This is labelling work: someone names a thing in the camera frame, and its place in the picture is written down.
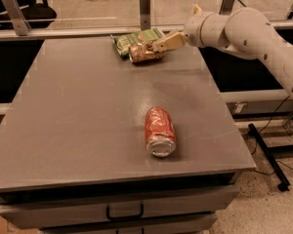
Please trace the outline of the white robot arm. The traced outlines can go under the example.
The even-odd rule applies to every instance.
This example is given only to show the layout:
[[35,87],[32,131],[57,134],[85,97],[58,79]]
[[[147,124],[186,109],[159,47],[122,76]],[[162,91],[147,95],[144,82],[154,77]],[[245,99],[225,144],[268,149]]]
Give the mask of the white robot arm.
[[182,31],[168,33],[152,47],[163,53],[186,44],[212,47],[242,59],[258,59],[293,99],[293,45],[258,10],[244,7],[225,16],[196,7]]

